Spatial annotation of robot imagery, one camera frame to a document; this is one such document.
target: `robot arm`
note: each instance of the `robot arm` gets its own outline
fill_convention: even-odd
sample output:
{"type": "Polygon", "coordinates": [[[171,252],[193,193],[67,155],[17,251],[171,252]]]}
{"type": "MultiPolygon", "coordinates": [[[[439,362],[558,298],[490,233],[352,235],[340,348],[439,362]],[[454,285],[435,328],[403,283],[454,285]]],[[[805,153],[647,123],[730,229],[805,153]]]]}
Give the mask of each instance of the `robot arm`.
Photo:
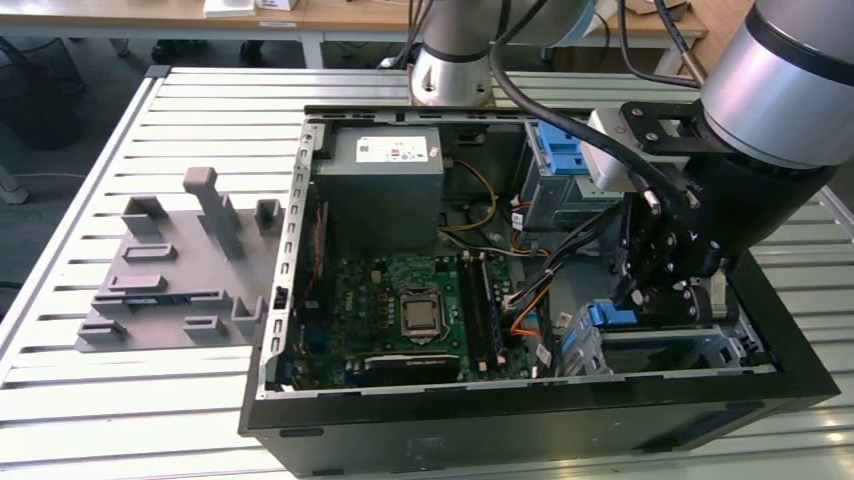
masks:
{"type": "MultiPolygon", "coordinates": [[[[436,0],[412,73],[418,103],[488,102],[488,44],[534,12],[531,4],[540,11],[514,42],[548,45],[560,32],[587,26],[590,2],[538,3],[436,0]]],[[[616,303],[679,323],[736,315],[728,268],[854,157],[851,20],[850,0],[821,6],[758,0],[715,71],[698,82],[700,100],[596,110],[590,128],[526,103],[492,55],[492,73],[511,100],[584,142],[599,187],[627,191],[616,303]],[[658,168],[651,176],[648,164],[658,168]]]]}
{"type": "MultiPolygon", "coordinates": [[[[722,276],[854,159],[851,19],[845,0],[758,0],[694,105],[594,112],[591,125],[606,134],[626,127],[622,141],[652,162],[684,160],[680,172],[679,162],[663,168],[691,198],[690,209],[658,209],[626,195],[624,305],[686,322],[736,315],[722,276]]],[[[614,170],[616,159],[586,153],[594,176],[614,170]]]]}
{"type": "MultiPolygon", "coordinates": [[[[532,3],[530,0],[432,1],[424,22],[424,46],[412,70],[415,103],[479,106],[492,101],[490,44],[519,21],[532,3]]],[[[542,46],[571,42],[584,33],[594,7],[594,0],[551,0],[514,42],[542,46]]]]}

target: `blue plastic tab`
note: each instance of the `blue plastic tab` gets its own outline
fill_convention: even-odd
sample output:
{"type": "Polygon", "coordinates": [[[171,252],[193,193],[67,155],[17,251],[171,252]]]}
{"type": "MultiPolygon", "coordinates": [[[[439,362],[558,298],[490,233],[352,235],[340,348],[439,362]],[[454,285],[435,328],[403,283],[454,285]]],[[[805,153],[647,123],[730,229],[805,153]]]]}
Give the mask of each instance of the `blue plastic tab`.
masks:
{"type": "Polygon", "coordinates": [[[600,325],[636,325],[638,317],[631,310],[616,310],[611,302],[595,302],[590,305],[590,319],[598,327],[600,325]]]}
{"type": "Polygon", "coordinates": [[[551,173],[555,175],[584,175],[587,162],[582,157],[582,146],[575,137],[547,123],[539,124],[539,142],[548,155],[551,173]]]}

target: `floor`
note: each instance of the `floor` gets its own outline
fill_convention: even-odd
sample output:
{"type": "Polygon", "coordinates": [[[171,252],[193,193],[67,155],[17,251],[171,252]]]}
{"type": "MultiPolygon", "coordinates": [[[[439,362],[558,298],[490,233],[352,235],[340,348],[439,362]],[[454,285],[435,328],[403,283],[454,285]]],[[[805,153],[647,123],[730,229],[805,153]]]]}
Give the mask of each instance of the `floor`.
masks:
{"type": "MultiPolygon", "coordinates": [[[[75,100],[83,119],[83,138],[71,147],[49,152],[29,150],[0,124],[0,165],[15,175],[64,173],[85,175],[124,108],[151,65],[153,40],[133,40],[131,55],[115,55],[107,40],[65,41],[87,88],[75,100]]],[[[386,56],[396,54],[398,44],[325,43],[324,58],[329,68],[374,68],[386,56]]],[[[240,42],[213,41],[187,48],[173,61],[181,66],[239,67],[240,42]]],[[[301,48],[296,42],[267,42],[264,61],[271,67],[304,67],[301,48]]],[[[539,52],[531,47],[512,47],[507,51],[510,70],[543,71],[539,52]]],[[[28,176],[19,179],[29,190],[24,205],[0,203],[0,285],[24,282],[41,250],[53,233],[64,211],[80,185],[80,178],[69,176],[28,176]]],[[[849,208],[854,206],[854,166],[843,168],[833,182],[835,192],[849,208]]],[[[8,310],[15,290],[0,287],[0,318],[8,310]]]]}

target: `table leg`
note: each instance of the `table leg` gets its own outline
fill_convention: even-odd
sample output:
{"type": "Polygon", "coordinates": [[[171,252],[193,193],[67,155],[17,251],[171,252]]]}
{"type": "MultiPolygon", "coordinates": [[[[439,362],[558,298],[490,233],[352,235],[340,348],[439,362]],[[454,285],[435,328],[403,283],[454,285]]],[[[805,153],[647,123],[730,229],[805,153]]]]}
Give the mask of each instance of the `table leg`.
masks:
{"type": "Polygon", "coordinates": [[[19,205],[27,201],[28,196],[29,192],[0,165],[0,199],[9,205],[19,205]]]}
{"type": "MultiPolygon", "coordinates": [[[[688,49],[694,47],[694,38],[686,38],[686,43],[688,44],[688,49]]],[[[664,55],[662,55],[662,59],[658,61],[658,66],[655,67],[655,73],[658,75],[676,75],[679,73],[679,69],[682,68],[682,54],[679,53],[679,49],[675,44],[670,44],[670,48],[664,51],[664,55]]]]}
{"type": "Polygon", "coordinates": [[[323,33],[315,31],[299,32],[299,41],[303,44],[303,55],[305,57],[305,68],[323,68],[323,52],[320,44],[323,43],[323,33]]]}

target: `slotted metal table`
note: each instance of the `slotted metal table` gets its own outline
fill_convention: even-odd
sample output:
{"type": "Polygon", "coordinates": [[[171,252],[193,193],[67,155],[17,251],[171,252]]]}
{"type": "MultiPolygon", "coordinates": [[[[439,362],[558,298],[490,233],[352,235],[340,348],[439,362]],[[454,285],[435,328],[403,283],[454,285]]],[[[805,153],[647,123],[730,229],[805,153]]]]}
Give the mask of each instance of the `slotted metal table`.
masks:
{"type": "MultiPolygon", "coordinates": [[[[558,107],[690,101],[631,77],[516,74],[558,107]]],[[[249,347],[80,354],[76,331],[107,273],[131,195],[197,208],[191,166],[215,167],[237,208],[285,200],[303,106],[402,105],[403,73],[175,68],[147,77],[0,324],[4,479],[289,478],[237,436],[249,347]]],[[[510,106],[494,88],[499,106],[510,106]]],[[[454,469],[394,478],[719,479],[854,477],[854,244],[850,213],[823,191],[754,248],[842,395],[686,453],[454,469]]]]}

